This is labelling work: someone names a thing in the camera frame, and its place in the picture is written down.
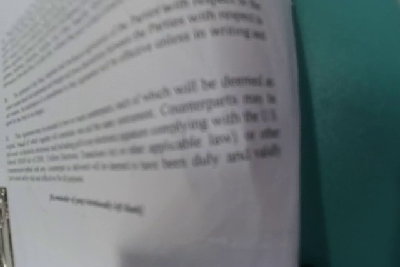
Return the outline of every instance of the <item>white paper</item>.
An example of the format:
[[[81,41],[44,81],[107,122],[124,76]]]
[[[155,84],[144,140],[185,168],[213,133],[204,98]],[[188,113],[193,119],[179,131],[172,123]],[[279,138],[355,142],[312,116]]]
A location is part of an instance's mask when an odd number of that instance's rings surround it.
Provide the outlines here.
[[[290,0],[0,0],[16,266],[296,266]]]

